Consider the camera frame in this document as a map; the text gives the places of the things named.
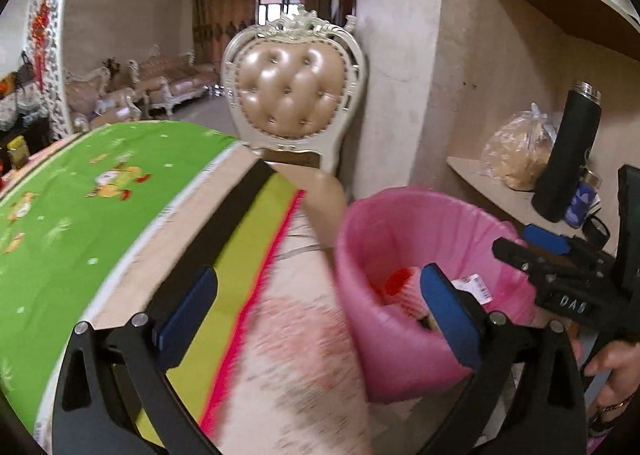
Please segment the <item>red trim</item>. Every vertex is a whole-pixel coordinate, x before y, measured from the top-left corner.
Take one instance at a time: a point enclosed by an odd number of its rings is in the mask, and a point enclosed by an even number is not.
[[[258,303],[260,296],[264,291],[264,288],[266,287],[271,265],[274,262],[276,253],[278,252],[278,248],[280,247],[282,240],[287,234],[287,229],[289,228],[289,224],[293,218],[293,215],[300,206],[303,195],[304,192],[302,190],[298,190],[296,192],[293,202],[290,205],[289,210],[287,211],[287,215],[284,217],[284,220],[280,225],[280,229],[278,229],[276,238],[273,242],[271,242],[269,251],[267,252],[267,255],[262,263],[260,272],[258,273],[254,290],[249,297],[249,300],[238,315],[238,322],[236,323],[236,329],[234,331],[231,344],[229,345],[229,349],[226,351],[226,355],[222,361],[220,370],[215,377],[213,389],[209,395],[207,406],[202,415],[202,418],[200,419],[200,428],[208,437],[212,437],[212,435],[215,433],[215,428],[218,426],[218,423],[220,421],[220,411],[222,409],[222,405],[225,404],[226,399],[229,397],[232,390],[234,368],[236,366],[236,361],[242,353],[244,337],[248,332],[246,322],[251,314],[251,311],[254,310],[255,305]]]

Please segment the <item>shelf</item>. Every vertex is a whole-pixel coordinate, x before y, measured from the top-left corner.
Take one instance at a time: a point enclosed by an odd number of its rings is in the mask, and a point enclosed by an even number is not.
[[[531,206],[533,193],[525,191],[515,191],[508,188],[502,181],[478,174],[480,162],[473,159],[447,158],[447,164],[460,177],[469,183],[478,193],[493,202],[498,208],[507,212],[523,225],[535,224],[547,231],[558,235],[574,235],[584,238],[580,229],[573,229],[565,222],[553,223],[543,219]],[[604,250],[607,253],[615,251],[616,244],[609,240]]]
[[[640,26],[611,0],[526,0],[566,34],[640,61]]]

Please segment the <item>barcode label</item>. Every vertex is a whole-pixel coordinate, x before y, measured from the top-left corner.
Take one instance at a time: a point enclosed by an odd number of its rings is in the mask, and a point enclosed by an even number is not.
[[[486,305],[494,299],[491,291],[489,291],[489,288],[478,273],[471,276],[465,276],[465,278],[452,280],[451,283],[453,284],[453,287],[459,291],[466,291],[472,294],[473,297],[478,300],[480,305]]]

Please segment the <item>window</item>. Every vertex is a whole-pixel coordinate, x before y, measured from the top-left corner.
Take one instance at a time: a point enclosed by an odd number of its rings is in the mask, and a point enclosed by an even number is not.
[[[304,0],[258,0],[258,24],[263,26],[283,15],[297,15]]]

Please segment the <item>trash can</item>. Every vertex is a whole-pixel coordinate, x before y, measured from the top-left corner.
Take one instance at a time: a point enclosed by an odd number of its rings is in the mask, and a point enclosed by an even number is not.
[[[335,248],[336,287],[370,401],[446,391],[470,374],[442,334],[382,302],[374,288],[402,267],[434,261],[449,279],[478,273],[493,296],[487,312],[530,323],[535,290],[524,273],[494,258],[498,237],[522,243],[511,223],[427,188],[390,188],[350,206]]]

